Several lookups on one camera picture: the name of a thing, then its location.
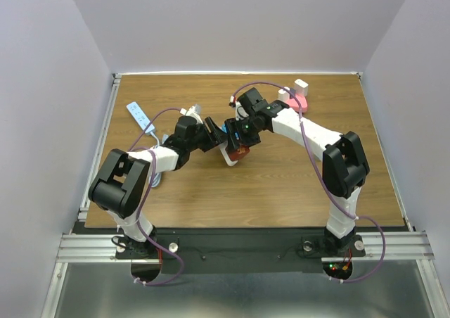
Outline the white triangular socket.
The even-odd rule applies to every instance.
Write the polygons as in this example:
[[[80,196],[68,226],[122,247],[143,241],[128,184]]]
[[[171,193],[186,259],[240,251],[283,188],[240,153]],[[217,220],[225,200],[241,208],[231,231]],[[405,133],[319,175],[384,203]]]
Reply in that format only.
[[[238,163],[238,161],[231,161],[231,160],[229,159],[229,157],[228,157],[228,152],[227,152],[226,150],[225,150],[225,151],[220,151],[220,152],[221,152],[223,158],[225,159],[226,164],[227,164],[229,167],[233,167],[234,165],[236,165],[236,164]]]

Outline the dark red plug adapter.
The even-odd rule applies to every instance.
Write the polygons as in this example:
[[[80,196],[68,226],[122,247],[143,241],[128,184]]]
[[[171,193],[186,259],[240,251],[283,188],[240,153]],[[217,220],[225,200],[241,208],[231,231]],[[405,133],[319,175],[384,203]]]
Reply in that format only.
[[[228,152],[228,157],[231,161],[239,161],[244,158],[250,152],[248,146],[240,146],[237,149],[230,150]]]

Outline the light blue power strip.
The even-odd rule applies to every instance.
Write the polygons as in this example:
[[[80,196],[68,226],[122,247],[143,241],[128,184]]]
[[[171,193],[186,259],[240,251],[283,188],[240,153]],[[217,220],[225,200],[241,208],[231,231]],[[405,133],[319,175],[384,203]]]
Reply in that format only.
[[[166,134],[159,139],[155,133],[155,126],[150,123],[150,119],[141,109],[137,102],[133,101],[126,106],[129,114],[133,117],[134,121],[141,128],[143,134],[146,136],[152,136],[156,140],[155,148],[162,145],[168,138]]]

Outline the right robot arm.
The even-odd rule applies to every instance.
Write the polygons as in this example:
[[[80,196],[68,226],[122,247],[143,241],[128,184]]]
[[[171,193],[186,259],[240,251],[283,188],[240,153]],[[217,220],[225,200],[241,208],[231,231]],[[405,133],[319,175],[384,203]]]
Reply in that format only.
[[[341,134],[322,127],[290,107],[283,97],[268,103],[251,88],[230,97],[235,116],[224,123],[227,140],[220,151],[227,165],[234,166],[260,142],[259,134],[270,131],[305,147],[316,175],[329,197],[330,211],[324,229],[323,246],[339,255],[355,237],[356,204],[370,167],[359,136]]]

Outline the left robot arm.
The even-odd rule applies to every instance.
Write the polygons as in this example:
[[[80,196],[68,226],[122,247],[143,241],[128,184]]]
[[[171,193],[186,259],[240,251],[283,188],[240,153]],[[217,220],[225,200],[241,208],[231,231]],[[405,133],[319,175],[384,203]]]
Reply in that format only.
[[[192,116],[181,116],[174,133],[158,147],[130,153],[111,150],[89,187],[88,197],[122,228],[124,237],[117,240],[116,247],[150,257],[157,250],[156,228],[139,214],[144,187],[151,185],[148,178],[180,169],[191,152],[207,152],[225,143],[228,135],[227,128],[217,126],[210,117],[199,123]]]

